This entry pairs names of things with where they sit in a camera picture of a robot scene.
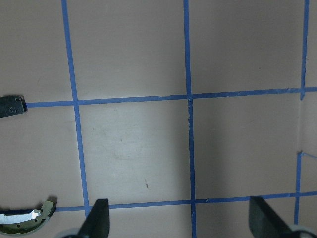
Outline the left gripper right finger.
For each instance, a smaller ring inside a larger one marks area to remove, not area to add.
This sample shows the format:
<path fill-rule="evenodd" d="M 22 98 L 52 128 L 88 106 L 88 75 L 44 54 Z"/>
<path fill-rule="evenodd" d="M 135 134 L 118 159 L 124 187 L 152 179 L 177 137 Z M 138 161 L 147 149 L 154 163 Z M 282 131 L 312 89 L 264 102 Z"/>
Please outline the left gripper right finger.
<path fill-rule="evenodd" d="M 260 196 L 249 200 L 249 230 L 255 238 L 315 238 L 317 234 L 300 225 L 288 225 Z"/>

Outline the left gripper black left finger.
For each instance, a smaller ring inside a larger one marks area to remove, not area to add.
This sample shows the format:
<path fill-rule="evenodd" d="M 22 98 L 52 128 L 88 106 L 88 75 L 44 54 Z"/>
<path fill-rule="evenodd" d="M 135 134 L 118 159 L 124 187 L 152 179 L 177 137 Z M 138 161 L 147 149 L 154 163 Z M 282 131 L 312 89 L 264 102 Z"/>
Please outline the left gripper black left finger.
<path fill-rule="evenodd" d="M 97 199 L 77 233 L 66 230 L 59 233 L 60 238 L 107 238 L 110 231 L 109 201 Z"/>

